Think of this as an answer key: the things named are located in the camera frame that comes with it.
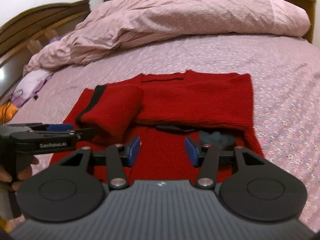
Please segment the red knit cardigan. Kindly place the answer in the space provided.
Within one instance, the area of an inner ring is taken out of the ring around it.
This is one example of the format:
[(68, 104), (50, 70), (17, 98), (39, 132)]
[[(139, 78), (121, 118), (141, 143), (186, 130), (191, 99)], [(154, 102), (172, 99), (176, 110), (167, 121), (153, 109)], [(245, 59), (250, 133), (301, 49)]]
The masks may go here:
[(125, 168), (129, 182), (195, 181), (199, 171), (189, 161), (184, 139), (198, 139), (204, 129), (224, 128), (238, 145), (262, 154), (253, 128), (253, 88), (248, 74), (192, 70), (139, 74), (86, 88), (65, 123), (92, 128), (94, 138), (87, 145), (94, 151), (140, 137), (135, 164)]

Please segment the orange object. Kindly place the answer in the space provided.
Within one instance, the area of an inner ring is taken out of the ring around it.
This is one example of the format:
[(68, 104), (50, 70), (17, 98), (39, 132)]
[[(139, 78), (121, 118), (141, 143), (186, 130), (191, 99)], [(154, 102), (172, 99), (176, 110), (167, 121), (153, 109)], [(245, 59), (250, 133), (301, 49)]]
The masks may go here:
[(9, 122), (14, 115), (18, 112), (18, 108), (11, 102), (7, 102), (0, 107), (0, 122), (6, 124)]

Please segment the lilac pillow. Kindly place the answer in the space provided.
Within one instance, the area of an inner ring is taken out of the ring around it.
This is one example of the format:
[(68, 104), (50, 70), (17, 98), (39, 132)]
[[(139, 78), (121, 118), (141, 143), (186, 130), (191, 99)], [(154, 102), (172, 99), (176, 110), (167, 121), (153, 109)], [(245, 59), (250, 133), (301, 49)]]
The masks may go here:
[(53, 72), (44, 69), (35, 70), (26, 74), (12, 94), (12, 104), (17, 108), (22, 107), (41, 90), (45, 83), (51, 79), (52, 75)]

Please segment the wooden headboard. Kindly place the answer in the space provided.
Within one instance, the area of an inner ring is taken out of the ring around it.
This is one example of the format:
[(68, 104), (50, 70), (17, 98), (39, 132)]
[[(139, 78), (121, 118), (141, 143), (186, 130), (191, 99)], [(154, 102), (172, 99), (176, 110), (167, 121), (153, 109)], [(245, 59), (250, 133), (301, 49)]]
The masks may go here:
[(31, 8), (1, 26), (1, 103), (22, 79), (23, 67), (53, 38), (73, 31), (91, 12), (89, 0)]

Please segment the pink floral bed sheet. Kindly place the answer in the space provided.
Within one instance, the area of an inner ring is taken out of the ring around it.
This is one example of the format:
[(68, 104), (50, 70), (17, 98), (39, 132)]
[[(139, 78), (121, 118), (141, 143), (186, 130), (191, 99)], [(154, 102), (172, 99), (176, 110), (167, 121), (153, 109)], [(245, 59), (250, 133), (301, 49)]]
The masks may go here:
[(319, 49), (291, 37), (186, 36), (56, 72), (12, 123), (63, 122), (85, 88), (143, 74), (250, 74), (254, 128), (265, 157), (308, 189), (301, 220), (319, 230)]

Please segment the pink floral duvet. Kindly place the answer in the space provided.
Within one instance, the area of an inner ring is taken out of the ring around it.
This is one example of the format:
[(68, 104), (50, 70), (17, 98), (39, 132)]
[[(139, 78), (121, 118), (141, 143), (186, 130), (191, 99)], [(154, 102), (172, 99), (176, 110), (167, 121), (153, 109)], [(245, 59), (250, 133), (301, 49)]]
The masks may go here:
[(306, 11), (285, 0), (110, 0), (33, 55), (23, 72), (87, 65), (117, 49), (183, 35), (303, 37), (310, 27)]

